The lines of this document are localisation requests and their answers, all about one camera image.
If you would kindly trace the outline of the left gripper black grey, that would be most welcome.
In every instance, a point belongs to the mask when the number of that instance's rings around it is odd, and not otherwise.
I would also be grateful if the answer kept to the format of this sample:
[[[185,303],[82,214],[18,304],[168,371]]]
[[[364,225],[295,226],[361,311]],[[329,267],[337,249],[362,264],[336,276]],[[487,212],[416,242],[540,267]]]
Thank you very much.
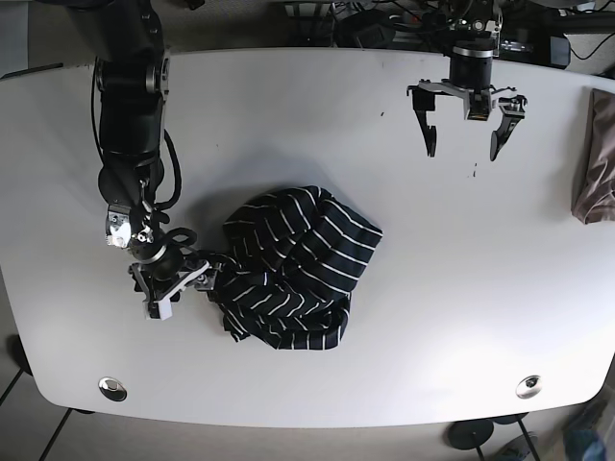
[[[435,111],[435,97],[438,95],[460,99],[463,103],[464,118],[467,119],[470,94],[490,92],[492,109],[498,107],[502,113],[501,124],[491,135],[491,161],[496,160],[517,125],[525,119],[527,98],[517,95],[513,87],[497,89],[491,84],[495,55],[494,41],[456,41],[447,53],[447,79],[439,82],[421,79],[416,85],[407,88],[429,158],[435,157],[437,129],[428,123],[428,113]]]

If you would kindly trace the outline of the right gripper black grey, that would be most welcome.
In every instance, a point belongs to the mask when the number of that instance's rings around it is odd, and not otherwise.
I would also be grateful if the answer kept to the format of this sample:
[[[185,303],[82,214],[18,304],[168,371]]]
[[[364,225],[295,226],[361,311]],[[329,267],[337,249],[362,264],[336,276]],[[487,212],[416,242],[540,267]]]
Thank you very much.
[[[166,244],[149,259],[138,260],[128,269],[135,291],[144,294],[145,305],[169,299],[177,303],[188,287],[217,301],[218,280],[227,262],[208,261],[199,252],[181,244]]]

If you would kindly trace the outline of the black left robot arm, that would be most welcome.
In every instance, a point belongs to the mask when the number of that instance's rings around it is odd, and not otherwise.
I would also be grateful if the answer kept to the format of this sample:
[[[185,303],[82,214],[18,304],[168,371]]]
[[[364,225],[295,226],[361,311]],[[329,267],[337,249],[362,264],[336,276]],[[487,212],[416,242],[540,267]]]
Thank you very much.
[[[493,109],[501,111],[501,124],[491,135],[492,161],[525,119],[527,98],[513,86],[497,88],[491,82],[502,28],[502,9],[497,1],[448,1],[444,12],[428,15],[428,25],[421,31],[442,47],[442,54],[449,59],[448,77],[439,82],[422,79],[410,85],[406,95],[411,98],[430,158],[436,153],[437,129],[428,122],[428,114],[436,110],[438,96],[460,99],[463,117],[469,121],[486,122]]]

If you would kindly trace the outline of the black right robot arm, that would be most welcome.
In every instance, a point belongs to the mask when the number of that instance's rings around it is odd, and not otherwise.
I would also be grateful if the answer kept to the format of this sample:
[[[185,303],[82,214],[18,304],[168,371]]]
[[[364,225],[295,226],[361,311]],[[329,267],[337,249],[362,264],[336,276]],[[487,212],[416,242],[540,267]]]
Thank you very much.
[[[129,273],[145,314],[166,320],[189,286],[209,291],[221,267],[193,249],[193,230],[164,230],[180,199],[178,155],[164,127],[170,58],[148,1],[65,1],[95,55],[90,118],[102,162],[109,245],[135,259]]]

